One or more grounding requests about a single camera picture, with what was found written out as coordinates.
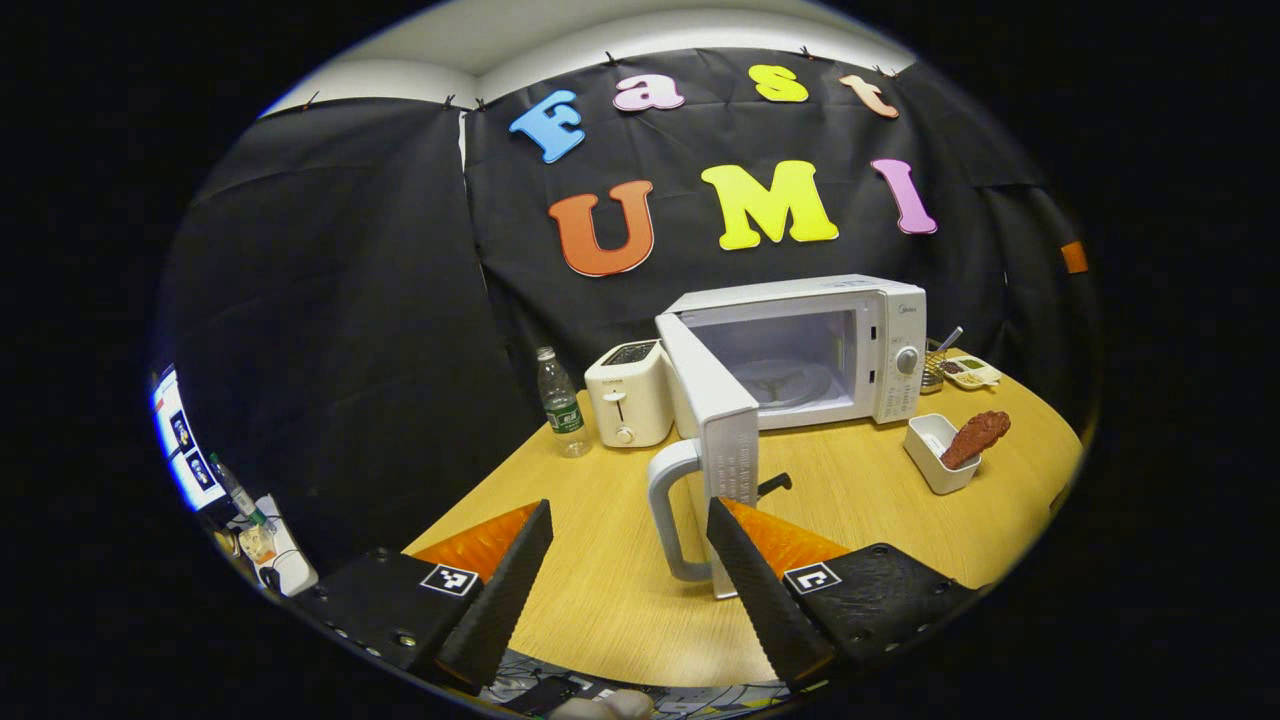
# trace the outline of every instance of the blue letter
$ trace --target blue letter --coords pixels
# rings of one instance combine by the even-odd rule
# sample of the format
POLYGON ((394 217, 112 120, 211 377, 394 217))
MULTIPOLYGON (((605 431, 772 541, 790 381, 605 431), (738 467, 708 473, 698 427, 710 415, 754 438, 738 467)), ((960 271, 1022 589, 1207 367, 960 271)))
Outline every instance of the blue letter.
POLYGON ((563 127, 582 122, 582 115, 579 115, 577 110, 564 105, 576 97, 577 95, 568 90, 557 90, 548 95, 547 100, 516 118, 508 131, 520 131, 531 137, 543 149, 543 161, 554 163, 586 137, 586 133, 580 129, 571 131, 563 127), (547 114, 548 110, 552 110, 550 115, 547 114))

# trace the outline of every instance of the small dish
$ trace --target small dish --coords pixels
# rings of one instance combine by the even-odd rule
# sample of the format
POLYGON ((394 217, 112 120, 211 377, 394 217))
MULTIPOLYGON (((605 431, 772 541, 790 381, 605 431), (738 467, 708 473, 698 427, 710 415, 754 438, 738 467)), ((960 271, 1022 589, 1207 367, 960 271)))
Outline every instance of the small dish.
POLYGON ((906 423, 906 439, 902 441, 902 447, 924 475, 924 482, 929 483, 929 489, 937 495, 947 495, 969 484, 978 471, 978 465, 982 464, 980 454, 955 470, 942 464, 942 454, 951 447, 956 432, 955 425, 938 414, 920 415, 906 423))
POLYGON ((965 389, 978 389, 980 387, 996 387, 1004 373, 992 368, 986 360, 973 355, 961 355, 943 361, 938 370, 951 379, 951 382, 965 389))

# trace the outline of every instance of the letter m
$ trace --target letter m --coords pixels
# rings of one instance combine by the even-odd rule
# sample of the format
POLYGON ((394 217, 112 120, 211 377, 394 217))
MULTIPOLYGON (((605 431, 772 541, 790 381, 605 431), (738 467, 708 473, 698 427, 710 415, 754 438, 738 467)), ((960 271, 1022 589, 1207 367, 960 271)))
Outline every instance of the letter m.
POLYGON ((773 242, 782 242, 787 214, 791 215, 791 238, 797 242, 835 240, 837 228, 827 218, 813 182, 814 167, 803 160, 783 160, 773 169, 773 184, 765 188, 739 165, 717 165, 703 170, 703 181, 716 187, 724 234, 724 250, 742 250, 760 243, 760 233, 751 229, 746 217, 755 219, 773 242))

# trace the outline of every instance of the plastic water bottle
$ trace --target plastic water bottle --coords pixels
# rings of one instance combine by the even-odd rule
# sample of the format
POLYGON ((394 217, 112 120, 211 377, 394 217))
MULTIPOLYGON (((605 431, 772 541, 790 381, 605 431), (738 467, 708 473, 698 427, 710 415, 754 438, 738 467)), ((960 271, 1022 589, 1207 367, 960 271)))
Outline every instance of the plastic water bottle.
POLYGON ((556 351, 547 346, 538 348, 538 395, 547 411, 547 423, 559 443, 561 455, 579 457, 591 450, 586 436, 582 409, 577 406, 577 393, 568 373, 556 361, 556 351))
POLYGON ((243 515, 250 523, 253 523, 260 528, 265 528, 268 532, 275 530, 271 523, 266 519, 266 515, 259 510, 253 498, 244 491, 244 486, 239 484, 239 480, 232 474, 230 468, 223 465, 223 461, 218 459, 216 454, 211 454, 209 460, 218 473, 218 479, 223 486, 223 489, 225 489, 227 495, 232 497, 232 502, 236 503, 236 509, 241 511, 241 515, 243 515))

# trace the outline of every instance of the foam letter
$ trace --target foam letter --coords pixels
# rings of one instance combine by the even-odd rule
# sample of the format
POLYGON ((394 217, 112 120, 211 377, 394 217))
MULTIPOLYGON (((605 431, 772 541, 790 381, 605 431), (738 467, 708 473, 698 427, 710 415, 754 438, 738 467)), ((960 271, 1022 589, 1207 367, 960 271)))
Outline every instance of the foam letter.
POLYGON ((897 229, 908 234, 937 232, 938 223, 924 211, 920 195, 911 184, 911 165, 901 160, 873 160, 872 167, 884 176, 893 201, 897 202, 897 229))
POLYGON ((582 122, 582 115, 566 105, 576 97, 577 95, 568 90, 557 90, 530 108, 527 113, 516 118, 507 129, 509 132, 518 131, 531 137, 543 149, 543 161, 554 163, 586 137, 586 133, 580 129, 564 128, 564 126, 576 126, 582 122))
POLYGON ((803 160, 783 160, 773 169, 773 186, 765 190, 739 165, 717 165, 703 170, 703 181, 716 187, 724 234, 721 247, 742 250, 760 243, 760 233, 748 224, 748 213, 773 242, 782 241, 787 211, 791 211, 791 238, 799 242, 836 240, 840 228, 827 219, 827 210, 813 182, 817 170, 803 160))
POLYGON ((635 269, 653 252, 653 220, 649 218, 649 181, 631 181, 616 186, 609 197, 622 204, 622 218, 627 223, 627 243, 617 250, 600 250, 591 223, 594 195, 575 195, 548 208, 561 232, 561 251, 564 261, 575 272, 598 278, 635 269))
POLYGON ((636 111, 658 108, 671 110, 685 104, 685 99, 676 92, 676 81, 667 76, 636 76, 622 79, 616 86, 620 92, 613 99, 613 106, 618 110, 636 111))
POLYGON ((845 76, 840 78, 840 82, 841 85, 847 85, 849 87, 852 87, 854 92, 858 94, 858 97, 861 99, 861 101, 865 102, 867 106, 874 110, 876 113, 879 113, 886 118, 897 117, 897 108, 886 105, 879 99, 879 88, 876 87, 874 85, 870 85, 869 82, 858 76, 845 76))
POLYGON ((758 82, 755 90, 765 100, 774 102, 804 102, 809 99, 805 86, 796 82, 796 74, 782 65, 751 65, 746 70, 751 79, 758 82))

